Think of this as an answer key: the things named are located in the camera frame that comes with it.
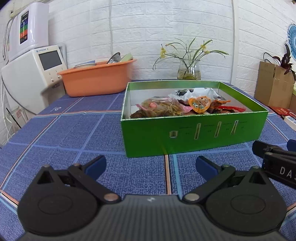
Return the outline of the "dark red meat snack packet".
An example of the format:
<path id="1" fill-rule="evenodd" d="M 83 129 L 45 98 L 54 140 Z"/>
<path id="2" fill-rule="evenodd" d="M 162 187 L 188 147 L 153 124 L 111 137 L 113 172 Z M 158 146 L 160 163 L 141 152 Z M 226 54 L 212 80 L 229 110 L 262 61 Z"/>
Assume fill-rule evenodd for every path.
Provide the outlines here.
<path id="1" fill-rule="evenodd" d="M 147 113 L 145 110 L 139 109 L 135 113 L 132 113 L 130 118 L 147 118 Z"/>

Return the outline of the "white blue small box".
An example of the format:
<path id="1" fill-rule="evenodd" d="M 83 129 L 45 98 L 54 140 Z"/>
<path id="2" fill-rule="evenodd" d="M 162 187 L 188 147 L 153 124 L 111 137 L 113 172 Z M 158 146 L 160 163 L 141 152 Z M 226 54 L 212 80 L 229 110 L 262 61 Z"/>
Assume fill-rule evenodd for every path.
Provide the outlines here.
<path id="1" fill-rule="evenodd" d="M 285 116 L 284 121 L 294 130 L 296 131 L 296 120 L 291 116 Z"/>

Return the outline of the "red booklet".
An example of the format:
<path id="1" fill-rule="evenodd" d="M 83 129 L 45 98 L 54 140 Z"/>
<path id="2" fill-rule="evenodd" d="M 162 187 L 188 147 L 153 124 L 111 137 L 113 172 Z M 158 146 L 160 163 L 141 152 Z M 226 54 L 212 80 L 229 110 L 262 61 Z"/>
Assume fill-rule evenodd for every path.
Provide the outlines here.
<path id="1" fill-rule="evenodd" d="M 274 106 L 270 106 L 269 108 L 272 109 L 279 116 L 291 116 L 293 118 L 296 117 L 295 113 L 293 113 L 290 109 L 279 108 L 279 107 L 274 107 Z"/>

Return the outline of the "orange jelly cup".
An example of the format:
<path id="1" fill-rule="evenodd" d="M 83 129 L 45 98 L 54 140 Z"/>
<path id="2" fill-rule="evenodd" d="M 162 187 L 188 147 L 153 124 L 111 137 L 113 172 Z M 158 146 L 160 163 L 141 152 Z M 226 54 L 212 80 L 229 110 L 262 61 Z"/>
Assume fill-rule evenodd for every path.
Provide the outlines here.
<path id="1" fill-rule="evenodd" d="M 207 96 L 201 96 L 196 98 L 189 98 L 188 103 L 192 110 L 196 113 L 204 113 L 211 105 L 211 99 Z"/>

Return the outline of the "brown cardboard box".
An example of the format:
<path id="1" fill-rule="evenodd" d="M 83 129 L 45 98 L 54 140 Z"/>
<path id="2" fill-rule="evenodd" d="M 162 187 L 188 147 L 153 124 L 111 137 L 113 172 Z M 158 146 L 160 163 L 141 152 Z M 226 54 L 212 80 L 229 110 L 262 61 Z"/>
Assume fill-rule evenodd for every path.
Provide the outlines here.
<path id="1" fill-rule="evenodd" d="M 288 108 L 295 79 L 278 65 L 260 62 L 254 98 L 265 106 Z"/>

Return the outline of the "green cardboard box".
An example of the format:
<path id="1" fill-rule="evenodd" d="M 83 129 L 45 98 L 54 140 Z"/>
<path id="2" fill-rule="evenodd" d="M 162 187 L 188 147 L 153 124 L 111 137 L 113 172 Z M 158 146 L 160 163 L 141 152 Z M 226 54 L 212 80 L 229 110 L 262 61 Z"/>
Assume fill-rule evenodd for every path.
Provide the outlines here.
<path id="1" fill-rule="evenodd" d="M 193 114 L 130 118 L 144 100 L 166 97 L 176 90 L 209 87 L 242 113 Z M 223 82 L 141 81 L 130 82 L 125 91 L 121 129 L 128 157 L 146 157 L 213 149 L 259 138 L 268 111 L 250 97 Z"/>

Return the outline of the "pink noodle snack packet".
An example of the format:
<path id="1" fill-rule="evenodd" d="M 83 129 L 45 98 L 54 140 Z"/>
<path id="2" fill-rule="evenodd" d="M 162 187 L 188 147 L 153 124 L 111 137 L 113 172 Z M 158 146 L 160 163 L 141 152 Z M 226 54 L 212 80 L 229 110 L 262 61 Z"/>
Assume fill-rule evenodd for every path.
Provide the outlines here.
<path id="1" fill-rule="evenodd" d="M 157 96 L 144 100 L 137 104 L 137 107 L 145 110 L 148 118 L 181 116 L 192 110 L 190 106 L 179 103 L 175 98 Z"/>

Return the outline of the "white black snack packet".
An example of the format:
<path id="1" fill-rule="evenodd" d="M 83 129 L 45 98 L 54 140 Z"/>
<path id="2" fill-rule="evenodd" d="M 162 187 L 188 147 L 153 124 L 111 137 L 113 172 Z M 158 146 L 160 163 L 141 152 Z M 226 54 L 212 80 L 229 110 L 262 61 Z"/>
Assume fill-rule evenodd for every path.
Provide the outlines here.
<path id="1" fill-rule="evenodd" d="M 174 93 L 168 95 L 168 97 L 175 98 L 177 100 L 188 101 L 190 98 L 198 98 L 206 96 L 211 100 L 222 100 L 222 97 L 215 92 L 212 88 L 193 88 L 175 90 Z"/>

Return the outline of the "orange plastic basin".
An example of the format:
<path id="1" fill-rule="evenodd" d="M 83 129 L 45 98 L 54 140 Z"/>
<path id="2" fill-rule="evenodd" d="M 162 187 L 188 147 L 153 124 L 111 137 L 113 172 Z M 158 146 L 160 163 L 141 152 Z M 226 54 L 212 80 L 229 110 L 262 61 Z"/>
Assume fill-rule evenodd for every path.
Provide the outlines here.
<path id="1" fill-rule="evenodd" d="M 101 61 L 91 67 L 60 71 L 58 75 L 62 77 L 66 93 L 71 97 L 119 93 L 131 82 L 135 61 L 111 64 Z"/>

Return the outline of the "dark purple leaf plant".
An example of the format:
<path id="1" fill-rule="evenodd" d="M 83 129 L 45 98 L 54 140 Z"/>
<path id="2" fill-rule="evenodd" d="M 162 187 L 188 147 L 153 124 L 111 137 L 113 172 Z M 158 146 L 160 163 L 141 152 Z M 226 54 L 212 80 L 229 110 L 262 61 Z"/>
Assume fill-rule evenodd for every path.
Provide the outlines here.
<path id="1" fill-rule="evenodd" d="M 275 60 L 276 63 L 278 64 L 278 66 L 285 69 L 284 75 L 287 75 L 288 73 L 292 73 L 294 81 L 295 81 L 295 71 L 292 69 L 293 63 L 290 62 L 291 52 L 290 52 L 290 48 L 287 43 L 285 43 L 285 54 L 283 55 L 282 58 L 280 58 L 279 56 L 272 56 L 271 54 L 264 52 L 263 53 L 263 60 L 264 60 L 264 62 L 268 62 L 268 63 L 271 63 L 271 61 L 265 57 L 266 55 L 269 58 L 272 58 L 273 60 Z"/>

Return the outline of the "glass vase with plant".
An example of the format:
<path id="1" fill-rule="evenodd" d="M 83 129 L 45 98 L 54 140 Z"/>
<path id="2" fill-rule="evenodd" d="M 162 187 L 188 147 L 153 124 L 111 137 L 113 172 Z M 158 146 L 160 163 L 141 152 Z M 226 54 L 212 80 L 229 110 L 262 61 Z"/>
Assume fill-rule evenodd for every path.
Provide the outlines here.
<path id="1" fill-rule="evenodd" d="M 208 45 L 213 42 L 212 39 L 203 41 L 197 48 L 193 46 L 195 42 L 196 38 L 193 38 L 189 43 L 176 38 L 173 42 L 161 45 L 159 57 L 154 62 L 152 70 L 155 71 L 157 65 L 164 60 L 177 59 L 180 62 L 177 71 L 178 80 L 201 80 L 199 62 L 202 58 L 211 54 L 218 54 L 223 57 L 229 55 L 222 50 L 208 49 Z"/>

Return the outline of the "white countertop appliance with screen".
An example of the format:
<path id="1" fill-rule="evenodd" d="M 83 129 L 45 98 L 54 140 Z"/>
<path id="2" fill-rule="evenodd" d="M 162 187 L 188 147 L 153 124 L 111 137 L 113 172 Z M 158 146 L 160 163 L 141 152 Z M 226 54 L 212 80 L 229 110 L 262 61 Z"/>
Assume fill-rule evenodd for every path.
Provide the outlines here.
<path id="1" fill-rule="evenodd" d="M 65 95 L 59 72 L 67 70 L 60 48 L 53 45 L 30 50 L 1 69 L 10 107 L 36 115 Z"/>

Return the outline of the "metal bowl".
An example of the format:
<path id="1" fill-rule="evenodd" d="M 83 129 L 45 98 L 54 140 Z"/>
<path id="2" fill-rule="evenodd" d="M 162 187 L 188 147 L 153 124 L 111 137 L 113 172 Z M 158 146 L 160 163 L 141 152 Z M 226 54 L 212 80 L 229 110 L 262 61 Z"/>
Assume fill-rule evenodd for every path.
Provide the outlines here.
<path id="1" fill-rule="evenodd" d="M 121 54 L 120 52 L 117 52 L 111 56 L 111 58 L 107 61 L 107 64 L 118 63 L 120 60 L 121 60 Z"/>

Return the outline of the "pale green plastic item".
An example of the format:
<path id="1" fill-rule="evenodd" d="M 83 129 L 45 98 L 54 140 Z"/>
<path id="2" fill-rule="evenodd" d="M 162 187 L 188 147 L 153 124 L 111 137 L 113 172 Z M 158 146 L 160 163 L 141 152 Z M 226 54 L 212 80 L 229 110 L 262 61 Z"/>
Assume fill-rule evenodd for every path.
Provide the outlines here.
<path id="1" fill-rule="evenodd" d="M 126 62 L 130 60 L 133 60 L 133 55 L 131 53 L 127 53 L 121 58 L 120 62 Z"/>

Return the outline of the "blue paper wall fan decoration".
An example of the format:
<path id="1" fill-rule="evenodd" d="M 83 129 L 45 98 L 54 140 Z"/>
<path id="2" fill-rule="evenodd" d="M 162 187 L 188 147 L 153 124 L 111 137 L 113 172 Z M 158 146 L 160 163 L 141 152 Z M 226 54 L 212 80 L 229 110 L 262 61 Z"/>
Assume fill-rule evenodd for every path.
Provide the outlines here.
<path id="1" fill-rule="evenodd" d="M 287 29 L 287 42 L 290 46 L 290 52 L 296 60 L 296 24 L 290 24 Z"/>

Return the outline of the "white wall water purifier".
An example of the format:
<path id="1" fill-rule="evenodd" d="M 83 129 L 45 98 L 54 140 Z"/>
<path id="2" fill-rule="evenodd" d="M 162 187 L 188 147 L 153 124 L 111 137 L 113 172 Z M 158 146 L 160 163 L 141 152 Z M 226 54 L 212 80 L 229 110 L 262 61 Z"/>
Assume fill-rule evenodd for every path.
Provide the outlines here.
<path id="1" fill-rule="evenodd" d="M 49 5 L 32 3 L 14 19 L 9 33 L 9 60 L 22 54 L 49 45 Z"/>

